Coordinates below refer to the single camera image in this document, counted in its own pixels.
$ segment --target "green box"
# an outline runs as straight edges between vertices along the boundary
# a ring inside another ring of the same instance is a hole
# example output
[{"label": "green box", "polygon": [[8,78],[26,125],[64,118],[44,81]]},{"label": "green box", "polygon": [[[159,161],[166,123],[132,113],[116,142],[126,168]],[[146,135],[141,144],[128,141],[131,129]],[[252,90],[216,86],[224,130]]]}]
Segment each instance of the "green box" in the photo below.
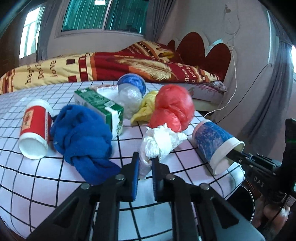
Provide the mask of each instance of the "green box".
[{"label": "green box", "polygon": [[89,88],[74,91],[74,99],[76,104],[86,106],[101,115],[110,126],[113,138],[122,133],[122,106]]}]

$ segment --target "checkered tablecloth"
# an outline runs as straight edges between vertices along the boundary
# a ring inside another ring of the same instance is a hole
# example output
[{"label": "checkered tablecloth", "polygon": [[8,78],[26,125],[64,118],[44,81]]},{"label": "checkered tablecloth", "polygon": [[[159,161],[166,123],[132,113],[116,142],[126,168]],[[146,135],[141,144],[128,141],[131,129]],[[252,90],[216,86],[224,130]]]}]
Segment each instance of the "checkered tablecloth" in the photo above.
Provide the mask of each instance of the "checkered tablecloth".
[{"label": "checkered tablecloth", "polygon": [[[17,144],[26,105],[34,99],[50,103],[56,114],[73,104],[73,92],[102,81],[65,83],[35,87],[0,96],[0,217],[6,225],[27,237],[66,197],[81,183],[83,178],[75,167],[63,160],[50,143],[46,157],[30,160],[24,157]],[[116,81],[104,81],[116,84]],[[147,83],[147,91],[159,90],[162,85]],[[164,160],[175,175],[187,183],[209,183],[221,196],[228,198],[242,183],[244,173],[234,163],[224,173],[213,176],[208,163],[203,162],[192,142],[194,127],[204,118],[195,111],[188,129],[188,140],[179,145]],[[112,141],[110,160],[119,166],[130,163],[138,150],[146,126],[131,125],[124,120],[123,134]],[[119,240],[168,241],[172,238],[171,210],[168,203],[154,200],[151,173],[139,181],[136,200],[120,203]]]}]

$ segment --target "red plastic bag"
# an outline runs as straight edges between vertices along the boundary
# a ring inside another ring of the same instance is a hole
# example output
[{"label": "red plastic bag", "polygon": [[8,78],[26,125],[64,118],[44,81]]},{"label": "red plastic bag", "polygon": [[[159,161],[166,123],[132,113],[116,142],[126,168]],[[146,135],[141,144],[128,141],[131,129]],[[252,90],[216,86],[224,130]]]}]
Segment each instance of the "red plastic bag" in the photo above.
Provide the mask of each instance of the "red plastic bag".
[{"label": "red plastic bag", "polygon": [[187,129],[194,116],[194,104],[188,91],[178,85],[165,85],[155,98],[155,111],[148,126],[155,128],[167,123],[174,132]]}]

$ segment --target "screw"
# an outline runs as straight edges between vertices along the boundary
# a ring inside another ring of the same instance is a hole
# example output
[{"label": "screw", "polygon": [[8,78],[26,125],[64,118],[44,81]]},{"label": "screw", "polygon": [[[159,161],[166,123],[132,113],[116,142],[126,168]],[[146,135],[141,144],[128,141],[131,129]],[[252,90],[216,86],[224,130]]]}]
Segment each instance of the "screw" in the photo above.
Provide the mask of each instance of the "screw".
[{"label": "screw", "polygon": [[80,185],[80,188],[83,189],[83,190],[87,190],[90,188],[91,185],[89,185],[88,183],[82,183]]},{"label": "screw", "polygon": [[210,189],[210,185],[207,184],[207,183],[202,183],[202,184],[200,184],[200,188],[202,190],[209,190]]},{"label": "screw", "polygon": [[125,179],[125,176],[124,176],[123,174],[118,174],[118,175],[115,176],[115,179],[116,179],[117,181],[122,181],[122,180]]},{"label": "screw", "polygon": [[174,174],[167,174],[165,178],[166,180],[172,181],[175,180],[176,176]]}]

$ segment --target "blue towel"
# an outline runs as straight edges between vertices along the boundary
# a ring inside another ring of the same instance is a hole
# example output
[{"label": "blue towel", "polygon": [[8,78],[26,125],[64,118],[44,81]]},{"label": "blue towel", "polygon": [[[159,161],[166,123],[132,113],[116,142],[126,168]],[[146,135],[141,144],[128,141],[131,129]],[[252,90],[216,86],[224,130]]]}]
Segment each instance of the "blue towel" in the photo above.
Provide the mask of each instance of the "blue towel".
[{"label": "blue towel", "polygon": [[54,119],[50,135],[54,147],[92,185],[103,183],[120,172],[108,159],[112,133],[101,116],[79,105],[66,105]]}]

